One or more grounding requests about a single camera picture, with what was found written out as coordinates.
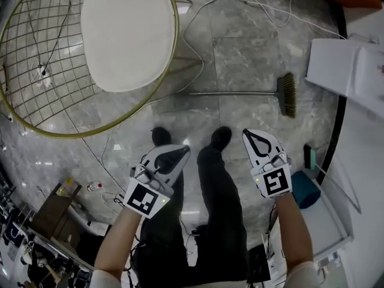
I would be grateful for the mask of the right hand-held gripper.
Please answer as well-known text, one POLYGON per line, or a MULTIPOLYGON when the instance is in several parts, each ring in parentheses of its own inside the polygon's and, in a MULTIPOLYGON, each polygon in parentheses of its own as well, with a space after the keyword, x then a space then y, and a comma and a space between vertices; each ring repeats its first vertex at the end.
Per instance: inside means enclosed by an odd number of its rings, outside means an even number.
POLYGON ((244 129, 242 138, 253 167, 251 175, 261 195, 271 199, 291 193, 289 158, 276 137, 265 131, 244 129))

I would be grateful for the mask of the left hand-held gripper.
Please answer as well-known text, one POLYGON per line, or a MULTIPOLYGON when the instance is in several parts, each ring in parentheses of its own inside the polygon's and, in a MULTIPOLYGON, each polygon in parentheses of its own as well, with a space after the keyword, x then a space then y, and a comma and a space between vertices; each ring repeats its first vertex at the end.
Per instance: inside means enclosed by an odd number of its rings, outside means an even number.
POLYGON ((131 170, 123 205, 152 218, 172 197, 173 185, 190 157, 187 145, 154 147, 131 170))

